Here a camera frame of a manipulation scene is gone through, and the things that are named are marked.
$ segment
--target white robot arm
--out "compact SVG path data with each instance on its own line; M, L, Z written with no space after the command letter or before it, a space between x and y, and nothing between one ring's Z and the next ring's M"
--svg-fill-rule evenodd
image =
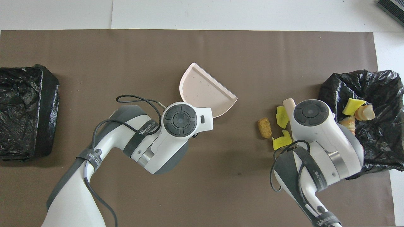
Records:
M315 227L341 226L315 193L358 173L363 147L351 132L338 125L326 103L283 102L298 147L282 152L273 170L282 188L296 201Z
M102 160L113 147L135 160L152 174L170 171L184 156L188 139L198 132L213 129L210 108L197 108L184 102L168 106L162 115L161 127L139 106L124 105L96 135L94 148L80 153L58 182L48 201L43 227L105 226L93 196L86 187Z

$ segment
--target black trash bag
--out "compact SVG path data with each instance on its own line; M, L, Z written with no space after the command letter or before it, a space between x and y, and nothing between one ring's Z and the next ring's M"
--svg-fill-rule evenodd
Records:
M391 70L332 74L322 85L318 99L327 103L341 121L348 99L361 99L372 104L376 117L356 120L356 138L364 148L362 170L347 178L390 169L404 171L403 151L403 84L398 73Z
M59 81L42 65L0 68L0 158L30 160L51 153Z

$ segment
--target circular button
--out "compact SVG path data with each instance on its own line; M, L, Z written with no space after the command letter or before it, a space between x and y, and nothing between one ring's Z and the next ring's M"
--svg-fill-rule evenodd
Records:
M307 118L314 118L320 112L319 107L315 104L308 104L303 108L303 115Z
M185 113L177 113L174 115L173 123L178 128L184 128L188 125L189 118Z
M320 213L324 213L326 211L326 209L324 209L324 207L322 207L322 206L317 206L317 210Z

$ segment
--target black cable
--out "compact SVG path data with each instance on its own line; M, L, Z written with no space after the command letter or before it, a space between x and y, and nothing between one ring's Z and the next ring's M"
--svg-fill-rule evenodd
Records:
M121 101L120 99L121 99L121 98L124 98L124 97L132 97L132 98L137 98L137 99L140 99L140 100ZM157 115L158 115L158 121L159 121L158 126L157 126L157 129L154 130L153 132L147 133L147 136L148 136L148 135L153 135L154 133L158 132L158 130L159 130L160 127L161 127L161 114L160 114L159 110L156 108L156 106L153 105L151 102L156 102L156 103L160 103L160 102L158 102L158 101L156 101L156 100L153 100L153 99L145 99L145 98L142 98L142 97L137 96L137 95L120 95L120 96L116 97L115 100L116 100L117 102L119 102L119 103L135 103L135 102L142 102L142 101L147 102L147 103L148 103L149 105L151 105L151 107L153 107L153 109L156 111L156 113L157 113Z
M297 143L305 143L305 144L307 145L307 152L310 153L310 145L309 145L309 143L308 143L306 140L296 140L296 141L294 141L293 143L289 144L286 148L284 148L284 149L282 150L282 152L278 155L278 157L279 157L281 154L283 154L285 151L287 151L289 148L291 148L293 145L297 144ZM282 186L279 186L279 189L275 189L275 188L274 188L274 185L272 184L272 173L273 173L273 171L274 171L274 166L275 166L276 159L277 159L277 158L276 158L276 152L279 151L279 150L280 150L280 148L278 148L276 151L274 151L274 163L272 164L271 172L270 172L270 174L269 174L269 183L271 184L272 190L274 190L274 191L276 191L276 192L279 192L279 191L282 189Z
M115 227L118 227L118 218L116 217L116 214L114 212L114 210L103 200L101 199L101 197L99 195L97 195L97 193L95 193L95 191L91 188L90 183L88 182L87 177L84 178L84 184L86 185L87 189L90 191L90 193L96 198L98 199L106 208L108 208L109 211L111 211L112 216L114 217L114 221L115 221Z
M298 187L298 189L299 189L299 193L300 193L301 198L303 199L303 202L306 203L306 204L308 204L308 205L315 211L314 207L313 207L311 204L309 204L309 203L307 202L306 197L305 197L304 194L303 194L301 184L300 184L300 178L301 178L301 174L302 174L302 171L303 171L303 167L305 167L305 165L304 165L304 160L307 158L308 155L310 155L310 146L309 146L309 145L308 145L308 147L307 147L307 153L306 153L306 155L305 155L304 158L301 160L301 161L302 161L302 164L300 165L299 171L298 171L298 173L297 173L297 187Z
M94 148L95 148L95 137L96 137L96 135L97 135L97 131L98 131L99 127L101 127L101 125L103 125L103 124L105 124L105 123L107 123L107 122L117 122L117 123L119 123L119 124L123 124L124 126L128 127L128 128L131 129L132 131L137 132L136 129L134 129L132 126L130 126L129 124L127 124L126 122L123 122L123 121L121 121L121 120L118 120L118 119L106 119L106 120L103 120L103 121L100 122L100 123L95 127L95 129L94 129L94 132L93 132L93 142L92 142L92 150L94 150Z
M130 100L130 101L121 101L121 100L119 100L120 98L123 98L123 97L134 97L134 98L137 98L137 99L139 99L139 100ZM158 103L159 105L160 105L160 102L158 102L158 101L156 101L156 100L153 100L153 99L145 99L145 98L142 98L142 97L136 96L136 95L120 95L120 96L118 96L118 97L116 98L116 101L117 101L118 103L135 103L135 102L141 102L141 101L147 102L149 105L151 105L151 106L154 108L154 110L156 111L156 113L157 113L157 115L158 115L158 119L159 119L159 123L158 123L157 129L154 130L153 132L148 133L147 135L152 135L152 134L158 132L158 130L159 130L160 127L161 127L161 114L160 114L159 110L155 107L155 105L153 105L151 102ZM122 125L128 127L129 129L131 129L131 130L134 131L135 133L137 132L136 129L134 129L132 126L130 126L129 124L127 124L126 122L123 122L123 121L121 121L121 120L118 120L118 119L106 119L106 120L103 120L103 121L100 122L100 123L95 127L95 129L94 129L94 132L93 132L93 141L92 141L92 150L94 150L94 148L95 148L95 138L96 138L96 136L97 136L97 131L98 131L98 129L99 129L103 124L105 124L105 123L107 123L107 122L117 122L117 123L119 123L119 124L122 124ZM118 218L116 217L116 214L115 214L114 210L113 210L103 199L101 199L101 197L100 197L99 195L97 195L97 193L95 193L95 191L91 188L90 183L88 182L87 177L84 178L84 183L85 183L87 189L90 191L90 193L91 193L96 199L98 199L106 208L108 208L108 210L111 211L111 213L112 213L112 215L113 215L113 217L114 217L114 220L115 220L115 227L118 227Z

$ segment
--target yellow sponge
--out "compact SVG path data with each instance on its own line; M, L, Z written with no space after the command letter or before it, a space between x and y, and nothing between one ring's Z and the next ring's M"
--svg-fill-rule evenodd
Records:
M365 100L360 100L360 99L348 99L348 103L345 106L345 109L342 111L343 114L348 115L348 116L353 116L355 114L355 111L363 104L365 104Z
M287 146L292 143L292 138L290 134L286 130L282 130L283 136L277 139L272 138L272 145L274 147L274 151L276 151L280 147Z
M284 106L278 106L276 108L276 123L281 127L281 128L286 128L286 125L289 122L288 115L286 114L286 109Z

